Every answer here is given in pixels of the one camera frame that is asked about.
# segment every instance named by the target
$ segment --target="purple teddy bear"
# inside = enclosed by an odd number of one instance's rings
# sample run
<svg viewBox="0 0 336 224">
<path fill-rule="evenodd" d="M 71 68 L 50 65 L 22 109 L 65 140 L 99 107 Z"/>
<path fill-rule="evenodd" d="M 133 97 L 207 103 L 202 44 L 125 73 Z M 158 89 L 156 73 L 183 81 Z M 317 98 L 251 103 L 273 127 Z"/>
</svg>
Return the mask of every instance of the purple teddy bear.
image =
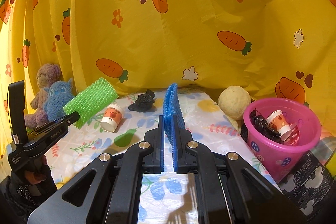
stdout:
<svg viewBox="0 0 336 224">
<path fill-rule="evenodd" d="M 53 83 L 58 81 L 60 75 L 61 69 L 59 65 L 44 64 L 40 67 L 36 75 L 37 85 L 40 90 L 30 103 L 32 109 L 36 109 L 36 112 L 25 115 L 26 127 L 34 129 L 48 122 L 48 115 L 43 110 L 43 105 L 48 99 L 48 93 L 43 88 L 51 87 Z"/>
</svg>

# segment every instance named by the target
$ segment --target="plush toy ear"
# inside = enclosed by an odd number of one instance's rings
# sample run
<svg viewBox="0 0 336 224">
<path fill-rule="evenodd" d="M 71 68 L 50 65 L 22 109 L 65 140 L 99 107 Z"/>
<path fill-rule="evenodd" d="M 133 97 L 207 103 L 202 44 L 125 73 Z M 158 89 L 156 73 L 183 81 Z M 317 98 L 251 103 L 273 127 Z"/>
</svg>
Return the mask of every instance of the plush toy ear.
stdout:
<svg viewBox="0 0 336 224">
<path fill-rule="evenodd" d="M 73 80 L 73 78 L 70 78 L 70 80 L 68 81 L 68 84 L 70 86 L 70 89 L 72 89 L 74 87 L 74 80 Z"/>
<path fill-rule="evenodd" d="M 56 75 L 57 75 L 57 79 L 56 80 L 58 80 L 58 78 L 61 76 L 61 68 L 60 68 L 59 65 L 55 64 L 54 65 L 54 69 L 55 69 L 55 72 L 56 72 Z"/>
</svg>

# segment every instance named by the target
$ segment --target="cream plush ball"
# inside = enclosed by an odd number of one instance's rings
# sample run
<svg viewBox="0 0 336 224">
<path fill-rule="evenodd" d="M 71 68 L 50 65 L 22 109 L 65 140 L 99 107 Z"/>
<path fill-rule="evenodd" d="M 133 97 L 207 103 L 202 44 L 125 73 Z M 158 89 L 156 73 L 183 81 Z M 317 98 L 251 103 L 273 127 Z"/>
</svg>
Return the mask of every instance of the cream plush ball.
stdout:
<svg viewBox="0 0 336 224">
<path fill-rule="evenodd" d="M 229 86 L 218 98 L 218 106 L 221 110 L 236 121 L 243 118 L 249 104 L 251 104 L 251 97 L 241 86 Z"/>
</svg>

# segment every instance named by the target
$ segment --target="black plastic bag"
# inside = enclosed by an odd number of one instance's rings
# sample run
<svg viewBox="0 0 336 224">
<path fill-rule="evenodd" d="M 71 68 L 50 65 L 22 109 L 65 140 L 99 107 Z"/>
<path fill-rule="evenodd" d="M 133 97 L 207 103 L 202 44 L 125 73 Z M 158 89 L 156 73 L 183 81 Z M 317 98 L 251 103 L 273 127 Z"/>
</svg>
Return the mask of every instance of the black plastic bag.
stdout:
<svg viewBox="0 0 336 224">
<path fill-rule="evenodd" d="M 257 109 L 254 109 L 250 113 L 250 119 L 251 123 L 254 126 L 256 130 L 258 130 L 262 135 L 264 135 L 266 138 L 276 142 L 283 144 L 284 142 L 281 140 L 281 135 L 278 131 L 274 130 L 273 128 L 270 128 L 268 125 L 266 119 L 259 113 L 257 115 Z"/>
</svg>

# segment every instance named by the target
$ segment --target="crumpled black plastic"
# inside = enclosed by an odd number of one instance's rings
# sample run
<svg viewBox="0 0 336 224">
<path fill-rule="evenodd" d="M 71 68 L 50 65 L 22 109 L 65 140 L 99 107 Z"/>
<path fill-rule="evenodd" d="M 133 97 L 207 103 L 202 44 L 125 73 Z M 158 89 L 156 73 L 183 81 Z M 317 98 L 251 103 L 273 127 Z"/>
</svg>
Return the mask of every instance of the crumpled black plastic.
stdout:
<svg viewBox="0 0 336 224">
<path fill-rule="evenodd" d="M 281 140 L 280 138 L 281 137 L 280 133 L 268 125 L 263 115 L 257 115 L 257 109 L 254 109 L 250 113 L 250 119 L 251 119 L 251 123 L 254 126 L 254 128 L 258 130 L 266 138 L 276 143 L 280 143 L 280 144 L 284 143 L 283 140 Z"/>
<path fill-rule="evenodd" d="M 145 112 L 152 108 L 154 103 L 155 93 L 151 90 L 147 90 L 146 93 L 140 94 L 138 99 L 128 106 L 130 111 Z"/>
</svg>

